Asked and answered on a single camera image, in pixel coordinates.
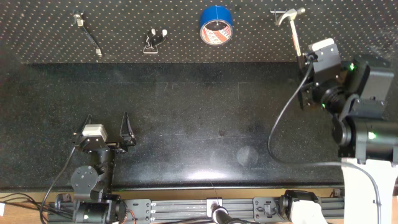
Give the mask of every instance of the roll of tape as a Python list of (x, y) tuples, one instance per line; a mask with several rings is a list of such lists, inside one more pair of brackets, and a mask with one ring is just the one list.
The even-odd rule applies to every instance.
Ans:
[(210, 45), (221, 45), (232, 38), (232, 15), (223, 6), (212, 6), (200, 17), (200, 37)]

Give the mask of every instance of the black tabletop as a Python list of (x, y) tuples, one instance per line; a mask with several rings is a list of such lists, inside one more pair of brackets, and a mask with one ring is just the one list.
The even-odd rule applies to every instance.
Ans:
[[(341, 169), (273, 161), (267, 138), (299, 84), (295, 63), (23, 65), (0, 79), (0, 189), (44, 190), (87, 114), (116, 138), (123, 112), (137, 146), (116, 156), (116, 190), (341, 185)], [(396, 121), (398, 82), (386, 117)], [(294, 100), (272, 142), (284, 161), (338, 161), (331, 118)], [(55, 190), (88, 162), (76, 152)]]

